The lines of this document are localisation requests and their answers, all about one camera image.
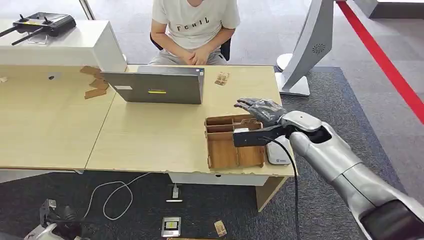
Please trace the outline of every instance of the laptop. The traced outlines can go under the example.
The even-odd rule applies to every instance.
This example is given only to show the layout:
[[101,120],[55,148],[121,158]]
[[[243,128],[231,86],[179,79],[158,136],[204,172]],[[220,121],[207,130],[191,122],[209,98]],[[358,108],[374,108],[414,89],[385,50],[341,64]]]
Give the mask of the laptop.
[[127,102],[202,104],[205,69],[140,66],[137,72],[101,72]]

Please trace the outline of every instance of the red floor line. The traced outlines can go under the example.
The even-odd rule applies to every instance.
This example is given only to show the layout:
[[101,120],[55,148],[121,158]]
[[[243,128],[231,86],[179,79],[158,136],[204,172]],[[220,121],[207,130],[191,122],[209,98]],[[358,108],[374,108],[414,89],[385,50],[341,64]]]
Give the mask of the red floor line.
[[402,96],[406,104],[408,104],[410,109],[415,113],[421,123],[424,124],[424,103],[421,101],[420,97],[418,97],[405,78],[396,69],[382,48],[377,44],[373,36],[371,36],[371,34],[367,31],[367,29],[349,7],[348,3],[345,1],[337,1],[337,4],[343,12],[344,16],[349,21],[352,28],[355,30],[356,34],[368,49],[369,53],[383,70],[390,82],[393,84],[394,88],[396,88],[397,92]]

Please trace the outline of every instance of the white t-shirt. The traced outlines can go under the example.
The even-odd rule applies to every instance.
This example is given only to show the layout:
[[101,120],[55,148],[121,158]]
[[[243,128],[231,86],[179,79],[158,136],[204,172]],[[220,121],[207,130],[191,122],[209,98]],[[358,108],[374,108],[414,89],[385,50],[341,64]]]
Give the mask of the white t-shirt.
[[212,40],[222,27],[240,24],[237,0],[204,0],[194,7],[187,0],[153,0],[152,18],[168,24],[168,35],[184,49],[196,49]]

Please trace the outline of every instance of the wooden organizer box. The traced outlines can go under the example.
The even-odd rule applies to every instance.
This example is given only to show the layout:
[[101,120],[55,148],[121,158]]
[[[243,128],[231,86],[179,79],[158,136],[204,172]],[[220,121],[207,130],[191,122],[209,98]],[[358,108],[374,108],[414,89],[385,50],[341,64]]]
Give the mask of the wooden organizer box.
[[267,160],[264,146],[235,147],[233,142],[234,129],[262,128],[252,115],[232,115],[208,117],[205,121],[208,151],[208,165],[210,169],[230,169],[263,167]]

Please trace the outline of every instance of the robotic arm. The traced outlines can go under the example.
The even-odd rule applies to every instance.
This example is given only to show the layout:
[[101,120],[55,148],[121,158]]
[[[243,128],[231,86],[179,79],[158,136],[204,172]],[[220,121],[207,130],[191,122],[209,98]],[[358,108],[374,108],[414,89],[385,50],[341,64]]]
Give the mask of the robotic arm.
[[234,132],[236,147],[264,146],[284,135],[340,195],[369,240],[424,238],[424,207],[387,184],[368,169],[351,147],[326,122],[305,112],[286,111],[271,100],[241,98],[234,105],[245,109],[265,128]]

